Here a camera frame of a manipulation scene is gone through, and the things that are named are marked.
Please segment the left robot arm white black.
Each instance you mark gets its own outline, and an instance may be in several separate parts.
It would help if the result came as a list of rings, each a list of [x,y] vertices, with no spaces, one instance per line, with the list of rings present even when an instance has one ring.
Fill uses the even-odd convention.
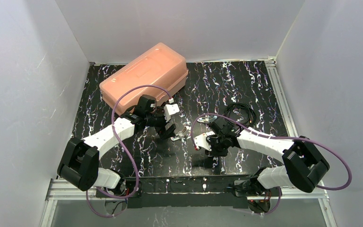
[[[146,127],[154,127],[162,140],[174,137],[176,127],[168,123],[179,111],[172,99],[158,106],[152,96],[141,96],[138,103],[129,107],[113,124],[82,139],[70,138],[57,169],[58,176],[83,192],[91,187],[124,191],[124,177],[118,171],[99,166],[102,156]]]

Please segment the small white stapler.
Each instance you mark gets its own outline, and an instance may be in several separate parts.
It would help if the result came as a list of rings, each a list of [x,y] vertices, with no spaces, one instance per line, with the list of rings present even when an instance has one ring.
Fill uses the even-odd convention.
[[[187,138],[190,135],[191,127],[184,126],[181,131],[175,134],[175,136],[171,137],[171,141],[178,141],[183,138]]]

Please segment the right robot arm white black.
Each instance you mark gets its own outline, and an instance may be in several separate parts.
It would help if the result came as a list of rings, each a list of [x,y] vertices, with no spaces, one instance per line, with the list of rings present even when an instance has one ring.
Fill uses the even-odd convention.
[[[211,131],[194,138],[196,148],[213,157],[225,157],[230,147],[251,149],[277,159],[282,166],[261,167],[232,188],[238,193],[257,194],[276,187],[295,187],[311,193],[330,169],[329,163],[306,137],[273,139],[252,128],[243,129],[220,119],[209,125]]]

